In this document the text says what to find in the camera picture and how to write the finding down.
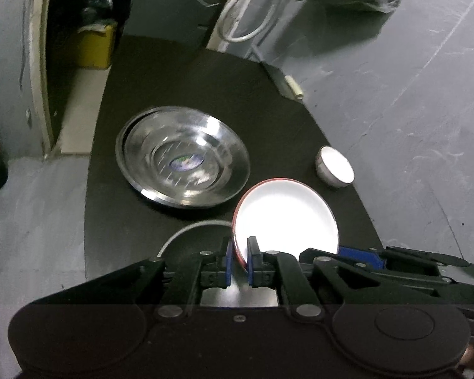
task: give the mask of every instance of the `metal bolt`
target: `metal bolt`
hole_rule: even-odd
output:
[[[234,316],[234,322],[245,322],[246,317],[244,315],[235,315]]]
[[[182,314],[182,308],[177,305],[163,305],[158,309],[158,315],[163,318],[177,318]]]
[[[321,314],[321,308],[316,305],[300,305],[296,309],[297,313],[304,318],[316,318]]]

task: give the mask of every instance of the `black tabletop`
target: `black tabletop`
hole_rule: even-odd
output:
[[[164,105],[196,108],[239,135],[251,159],[251,175],[239,195],[211,209],[177,210],[149,202],[128,184],[115,160],[116,136],[137,113]],[[334,212],[341,245],[380,248],[354,187],[332,190],[317,177],[314,158],[327,144],[306,108],[280,96],[259,64],[170,41],[123,37],[107,80],[89,165],[86,278],[155,256],[189,223],[231,220],[240,196],[272,177],[293,178],[316,190]]]

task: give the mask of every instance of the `gray floor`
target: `gray floor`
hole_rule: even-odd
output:
[[[390,16],[284,2],[261,51],[353,164],[383,244],[474,262],[474,0],[402,0]]]
[[[9,162],[0,190],[0,379],[19,367],[7,341],[14,313],[85,281],[87,157]]]

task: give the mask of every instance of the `wall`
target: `wall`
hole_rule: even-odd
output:
[[[265,60],[295,77],[351,161],[383,244],[474,262],[474,0],[402,0],[391,16],[285,0],[280,13]]]
[[[30,85],[30,5],[31,0],[0,0],[0,144],[11,158],[42,156]]]
[[[216,10],[216,6],[205,7],[195,0],[132,0],[123,34],[163,38],[199,47]]]

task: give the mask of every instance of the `white plate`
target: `white plate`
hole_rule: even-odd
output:
[[[287,178],[260,182],[241,198],[234,213],[233,233],[239,262],[247,261],[248,237],[262,252],[278,250],[297,259],[307,248],[337,253],[339,232],[334,214],[307,185]]]

